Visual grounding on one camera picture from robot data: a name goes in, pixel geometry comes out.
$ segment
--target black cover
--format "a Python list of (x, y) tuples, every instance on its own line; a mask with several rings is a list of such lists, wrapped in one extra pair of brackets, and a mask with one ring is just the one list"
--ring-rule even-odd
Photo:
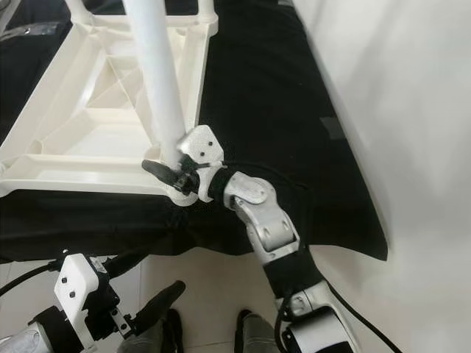
[[(95, 13), (122, 13), (118, 1), (88, 1)], [(194, 4), (167, 1), (169, 13)], [(293, 8), (269, 0), (216, 0), (219, 33), (210, 41), (200, 123), (211, 126), (227, 160), (264, 163), (313, 190), (312, 231), (300, 195), (272, 175), (241, 168), (277, 186), (280, 204), (309, 243), (333, 244), (385, 259), (387, 245), (368, 191), (335, 123), (316, 62)], [(70, 28), (63, 0), (23, 0), (9, 28), (62, 21), (55, 35), (0, 45), (0, 138), (7, 135)], [(17, 190), (0, 199), (0, 257), (52, 258), (71, 252), (118, 253), (149, 245), (156, 254), (203, 246), (251, 251), (244, 225), (214, 202), (181, 208), (161, 196)]]

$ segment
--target black cloth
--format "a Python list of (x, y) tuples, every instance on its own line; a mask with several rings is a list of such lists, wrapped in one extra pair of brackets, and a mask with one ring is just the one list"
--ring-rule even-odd
[[(168, 13), (195, 3), (167, 1)], [(99, 14), (123, 13), (119, 1), (88, 1)], [(218, 0), (199, 122), (209, 125), (227, 160), (263, 163), (311, 188), (292, 190), (271, 174), (240, 168), (276, 187), (279, 202), (311, 244), (338, 245), (386, 259), (387, 245), (347, 140), (322, 123), (336, 112), (291, 7), (269, 0)], [(23, 0), (9, 28), (61, 21), (55, 35), (0, 45), (0, 137), (7, 135), (70, 29), (63, 0)], [(72, 252), (111, 254), (150, 246), (180, 254), (202, 246), (252, 251), (244, 225), (213, 203), (177, 207), (162, 196), (17, 190), (0, 199), (0, 257), (31, 260)]]

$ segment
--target tile floor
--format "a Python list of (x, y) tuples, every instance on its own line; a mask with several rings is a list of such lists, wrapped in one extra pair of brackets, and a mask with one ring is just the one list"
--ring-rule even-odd
[[(0, 284), (44, 264), (40, 261), (0, 265)], [(44, 273), (11, 290), (0, 302), (0, 337), (25, 327), (37, 313), (57, 304), (53, 294), (56, 273)], [(175, 303), (183, 318), (184, 345), (189, 353), (229, 353), (240, 309), (249, 308), (275, 321), (272, 292), (253, 254), (231, 257), (192, 249), (177, 257), (151, 256), (114, 279), (123, 313), (134, 314), (160, 289), (181, 279), (185, 293)], [(116, 350), (121, 337), (98, 343), (101, 353)]]

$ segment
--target white wall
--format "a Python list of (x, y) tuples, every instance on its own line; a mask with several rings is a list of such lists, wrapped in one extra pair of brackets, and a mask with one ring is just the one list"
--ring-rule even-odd
[(319, 267), (404, 352), (470, 352), (471, 1), (294, 3), (390, 248)]

